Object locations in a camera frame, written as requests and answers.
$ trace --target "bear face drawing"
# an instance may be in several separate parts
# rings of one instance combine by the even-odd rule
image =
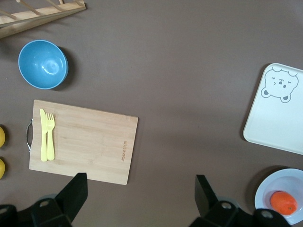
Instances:
[[[297,73],[292,75],[290,71],[273,67],[265,74],[265,87],[261,94],[264,98],[270,96],[281,99],[282,103],[287,103],[291,99],[291,93],[298,86],[299,79]]]

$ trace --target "lemon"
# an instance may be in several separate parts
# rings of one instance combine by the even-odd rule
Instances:
[[[4,164],[4,162],[0,159],[0,179],[3,177],[4,172],[5,172],[5,164]]]
[[[5,142],[5,134],[3,128],[0,127],[0,147],[2,147],[4,142]]]

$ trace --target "plastic knife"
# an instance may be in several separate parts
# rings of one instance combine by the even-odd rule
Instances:
[[[46,114],[43,109],[40,109],[40,118],[41,118],[41,161],[47,161],[47,146],[46,146],[46,134],[47,134],[47,126],[46,126]]]

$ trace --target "brown table surface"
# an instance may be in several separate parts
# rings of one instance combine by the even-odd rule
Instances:
[[[128,184],[89,180],[75,227],[189,226],[199,215],[194,185],[202,174],[218,196],[252,213],[265,176],[281,166],[303,169],[302,155],[242,135],[264,68],[303,69],[303,1],[85,2],[85,11],[0,40],[0,124],[8,137],[0,204],[25,209],[72,179],[28,168],[34,99],[139,117]],[[10,0],[0,8],[26,10]],[[35,39],[67,56],[68,77],[55,89],[20,75],[18,54]]]

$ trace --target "metal handle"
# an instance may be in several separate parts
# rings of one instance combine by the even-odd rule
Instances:
[[[31,146],[32,146],[32,143],[29,141],[29,127],[31,126],[31,125],[33,125],[33,118],[32,119],[30,119],[30,123],[28,124],[28,126],[27,126],[27,146],[28,146],[28,152],[30,152],[30,148],[31,148]]]

